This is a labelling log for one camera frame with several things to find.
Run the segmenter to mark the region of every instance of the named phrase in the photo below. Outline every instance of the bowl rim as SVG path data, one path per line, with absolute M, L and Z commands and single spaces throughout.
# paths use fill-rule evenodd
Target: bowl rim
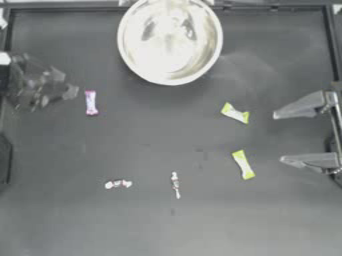
M 214 13 L 214 11 L 211 10 L 211 8 L 209 7 L 209 5 L 202 2 L 202 0 L 190 0 L 190 1 L 195 2 L 198 5 L 201 5 L 201 7 L 203 7 L 206 9 L 206 11 L 209 12 L 209 14 L 213 18 L 214 27 L 217 28 L 217 48 L 215 48 L 214 54 L 213 54 L 209 62 L 206 63 L 206 65 L 194 74 L 191 74 L 191 75 L 189 75 L 183 78 L 169 80 L 169 79 L 158 78 L 157 76 L 146 76 L 146 74 L 139 71 L 139 68 L 137 68 L 137 65 L 134 64 L 134 62 L 127 57 L 125 47 L 123 47 L 123 34 L 125 34 L 126 25 L 129 23 L 130 17 L 133 15 L 133 13 L 135 12 L 135 10 L 146 2 L 149 2 L 149 0 L 139 0 L 130 7 L 127 12 L 125 13 L 125 16 L 123 16 L 121 24 L 119 24 L 117 40 L 118 40 L 118 48 L 119 48 L 121 56 L 122 56 L 122 58 L 123 58 L 123 60 L 127 64 L 129 68 L 135 72 L 135 74 L 141 78 L 143 78 L 145 80 L 147 80 L 149 82 L 151 82 L 154 84 L 161 84 L 161 85 L 167 85 L 167 86 L 177 86 L 177 85 L 187 84 L 187 83 L 195 81 L 202 75 L 205 75 L 205 73 L 207 73 L 207 71 L 214 66 L 214 64 L 215 64 L 215 62 L 219 58 L 219 55 L 221 55 L 221 51 L 222 51 L 222 48 L 223 48 L 223 31 L 222 31 L 222 25 L 221 25 L 219 18 L 217 16 L 217 14 Z

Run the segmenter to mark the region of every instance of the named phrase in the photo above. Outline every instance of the metal bowl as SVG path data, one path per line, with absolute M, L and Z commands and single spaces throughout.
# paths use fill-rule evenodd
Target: metal bowl
M 222 45 L 219 19 L 201 0 L 139 0 L 119 25 L 122 58 L 151 83 L 193 82 L 217 62 Z

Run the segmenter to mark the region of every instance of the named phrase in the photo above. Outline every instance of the candy wrapper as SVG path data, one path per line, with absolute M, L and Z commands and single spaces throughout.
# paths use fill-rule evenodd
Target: candy wrapper
M 249 124 L 250 112 L 238 111 L 229 102 L 226 102 L 221 110 L 221 113 L 225 116 L 231 117 L 235 120 L 241 121 L 242 123 Z
M 249 161 L 247 161 L 247 158 L 246 158 L 246 155 L 245 155 L 245 151 L 239 150 L 239 151 L 234 152 L 233 157 L 234 157 L 234 160 L 237 161 L 237 163 L 241 167 L 242 178 L 245 180 L 249 180 L 249 179 L 254 178 L 255 173 L 254 173 L 254 171 L 250 167 L 250 164 L 249 164 Z
M 179 179 L 178 179 L 178 174 L 177 174 L 177 172 L 173 172 L 171 181 L 173 181 L 173 189 L 177 191 L 177 199 L 179 199 L 179 198 L 181 198 L 181 193 L 179 193 Z
M 86 91 L 84 94 L 87 103 L 86 114 L 88 116 L 95 116 L 99 114 L 99 110 L 96 109 L 96 91 Z
M 104 184 L 106 189 L 113 189 L 113 188 L 130 188 L 133 186 L 133 182 L 127 180 L 114 180 L 109 181 Z

